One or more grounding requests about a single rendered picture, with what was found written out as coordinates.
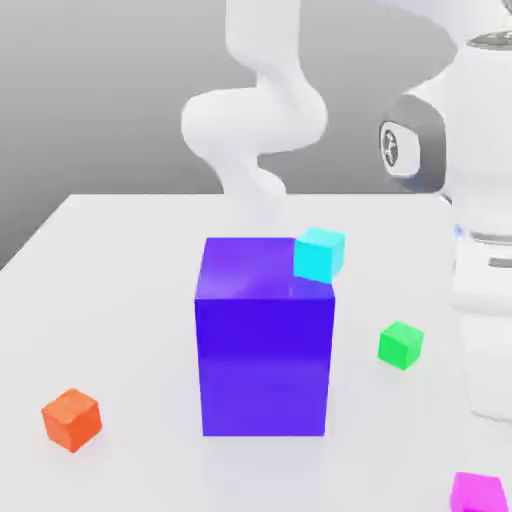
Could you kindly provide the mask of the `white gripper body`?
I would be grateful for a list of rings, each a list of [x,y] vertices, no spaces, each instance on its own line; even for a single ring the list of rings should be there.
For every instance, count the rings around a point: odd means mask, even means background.
[[[461,334],[471,410],[512,421],[512,317],[463,314]]]

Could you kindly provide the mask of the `small green cube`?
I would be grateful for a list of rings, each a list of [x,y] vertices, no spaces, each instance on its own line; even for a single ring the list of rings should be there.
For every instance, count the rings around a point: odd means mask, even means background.
[[[378,358],[400,370],[406,370],[419,358],[423,340],[422,330],[395,321],[380,333]]]

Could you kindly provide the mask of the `small magenta cube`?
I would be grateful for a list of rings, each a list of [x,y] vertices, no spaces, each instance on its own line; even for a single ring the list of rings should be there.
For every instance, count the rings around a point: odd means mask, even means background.
[[[451,512],[509,512],[501,480],[495,476],[457,472],[451,495]]]

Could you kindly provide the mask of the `small cyan cube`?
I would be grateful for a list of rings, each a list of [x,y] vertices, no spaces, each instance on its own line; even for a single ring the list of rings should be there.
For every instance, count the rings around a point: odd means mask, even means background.
[[[345,245],[342,232],[307,228],[294,242],[294,276],[331,284],[343,267]]]

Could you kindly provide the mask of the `small orange cube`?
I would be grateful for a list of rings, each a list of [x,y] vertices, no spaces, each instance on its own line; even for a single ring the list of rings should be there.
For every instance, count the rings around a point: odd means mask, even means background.
[[[71,388],[41,410],[48,438],[71,453],[102,429],[98,402]]]

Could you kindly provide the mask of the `large purple box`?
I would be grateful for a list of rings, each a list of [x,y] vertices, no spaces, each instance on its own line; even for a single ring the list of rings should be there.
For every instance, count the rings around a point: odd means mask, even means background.
[[[293,273],[291,238],[209,237],[194,308],[206,436],[321,436],[331,285]]]

